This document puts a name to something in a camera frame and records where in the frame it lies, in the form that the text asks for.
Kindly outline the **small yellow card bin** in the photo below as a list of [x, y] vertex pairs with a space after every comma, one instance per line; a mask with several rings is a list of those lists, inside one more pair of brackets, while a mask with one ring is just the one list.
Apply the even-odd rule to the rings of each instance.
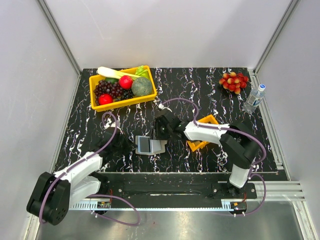
[[[198, 122], [205, 123], [205, 124], [214, 124], [214, 125], [219, 124], [212, 114], [199, 119]], [[193, 141], [188, 140], [187, 144], [190, 147], [191, 151], [195, 152], [196, 150], [203, 149], [206, 145], [209, 144], [209, 142], [208, 141], [200, 141], [200, 140], [193, 140]]]

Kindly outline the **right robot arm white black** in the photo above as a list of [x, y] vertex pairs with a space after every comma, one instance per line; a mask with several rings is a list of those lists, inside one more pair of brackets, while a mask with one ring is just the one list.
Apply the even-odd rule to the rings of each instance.
[[262, 143], [249, 134], [241, 122], [234, 124], [211, 124], [200, 121], [182, 121], [170, 110], [163, 109], [153, 122], [155, 140], [178, 139], [191, 142], [208, 142], [220, 145], [232, 163], [227, 186], [228, 194], [239, 198], [246, 191], [245, 184], [250, 177], [259, 151], [266, 157]]

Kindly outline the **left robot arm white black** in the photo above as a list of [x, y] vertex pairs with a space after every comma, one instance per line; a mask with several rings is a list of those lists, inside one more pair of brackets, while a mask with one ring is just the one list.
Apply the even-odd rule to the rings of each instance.
[[119, 127], [107, 131], [105, 141], [79, 160], [54, 173], [43, 172], [37, 179], [26, 210], [38, 217], [40, 224], [56, 226], [68, 210], [85, 198], [90, 198], [90, 210], [103, 214], [113, 200], [108, 177], [98, 173], [107, 157], [124, 156], [137, 146]]

